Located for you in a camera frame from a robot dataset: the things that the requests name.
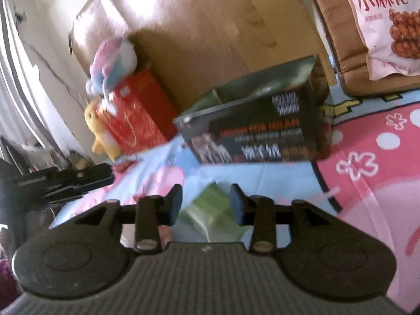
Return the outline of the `light green snack packet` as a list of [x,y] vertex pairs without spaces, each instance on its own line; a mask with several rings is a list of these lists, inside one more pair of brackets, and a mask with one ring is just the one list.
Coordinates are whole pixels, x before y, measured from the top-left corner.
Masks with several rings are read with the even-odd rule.
[[183,207],[177,220],[207,243],[237,242],[249,229],[236,222],[228,194],[215,182]]

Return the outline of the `yellow duck plush toy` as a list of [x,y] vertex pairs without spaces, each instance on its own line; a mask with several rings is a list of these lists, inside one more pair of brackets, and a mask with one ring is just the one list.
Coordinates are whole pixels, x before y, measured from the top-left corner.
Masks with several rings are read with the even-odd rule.
[[100,99],[94,99],[84,111],[85,122],[95,137],[92,152],[96,155],[106,154],[111,161],[116,161],[123,155],[123,151],[101,122],[96,110],[98,105]]

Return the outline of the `red gift bag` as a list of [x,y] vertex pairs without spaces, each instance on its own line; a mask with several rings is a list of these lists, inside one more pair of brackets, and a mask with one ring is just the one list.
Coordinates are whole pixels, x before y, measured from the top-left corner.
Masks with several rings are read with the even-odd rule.
[[177,135],[177,111],[149,68],[128,77],[109,96],[116,113],[99,104],[99,120],[124,154],[165,144]]

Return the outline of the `black open cardboard box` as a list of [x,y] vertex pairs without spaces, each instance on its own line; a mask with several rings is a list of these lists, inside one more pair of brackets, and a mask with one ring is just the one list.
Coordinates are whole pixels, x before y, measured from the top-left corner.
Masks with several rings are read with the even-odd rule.
[[244,164],[327,158],[333,117],[311,55],[215,87],[173,122],[200,163]]

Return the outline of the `peppa pig bed sheet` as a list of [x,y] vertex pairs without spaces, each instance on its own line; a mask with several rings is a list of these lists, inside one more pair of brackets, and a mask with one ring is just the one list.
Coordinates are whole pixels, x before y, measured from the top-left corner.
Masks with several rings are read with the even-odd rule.
[[114,184],[69,203],[60,225],[93,206],[165,194],[176,183],[189,205],[207,186],[288,205],[309,201],[376,237],[397,258],[389,298],[411,312],[419,306],[419,91],[353,99],[331,89],[335,108],[330,156],[316,163],[202,165],[181,137],[130,159]]

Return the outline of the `pink blue plush toy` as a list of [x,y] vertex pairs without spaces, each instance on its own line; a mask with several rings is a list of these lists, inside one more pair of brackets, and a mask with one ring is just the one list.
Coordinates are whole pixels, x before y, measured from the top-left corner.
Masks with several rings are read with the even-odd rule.
[[123,37],[108,38],[95,53],[85,90],[91,97],[103,97],[101,105],[116,116],[117,108],[112,103],[110,94],[135,72],[136,67],[137,54],[133,43]]

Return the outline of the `brown wooden headboard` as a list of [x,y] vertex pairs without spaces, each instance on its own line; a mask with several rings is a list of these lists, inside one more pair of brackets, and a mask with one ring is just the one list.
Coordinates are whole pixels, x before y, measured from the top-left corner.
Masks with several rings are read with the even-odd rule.
[[73,21],[69,47],[88,70],[100,44],[127,36],[177,109],[212,87],[250,72],[318,55],[335,75],[300,0],[87,0]]

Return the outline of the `brown seat cushion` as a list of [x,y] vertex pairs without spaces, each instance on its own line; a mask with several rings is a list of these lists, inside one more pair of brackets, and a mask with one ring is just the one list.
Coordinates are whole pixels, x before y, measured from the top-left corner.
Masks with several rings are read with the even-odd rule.
[[350,97],[374,97],[419,89],[419,76],[389,75],[369,80],[367,49],[357,31],[348,0],[313,0],[327,43],[332,51],[339,82]]

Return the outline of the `pink twisted snack bag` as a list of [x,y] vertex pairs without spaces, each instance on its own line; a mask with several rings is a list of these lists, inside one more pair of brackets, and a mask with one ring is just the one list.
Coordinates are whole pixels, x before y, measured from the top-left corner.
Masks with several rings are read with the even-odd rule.
[[419,0],[348,0],[370,80],[419,75]]

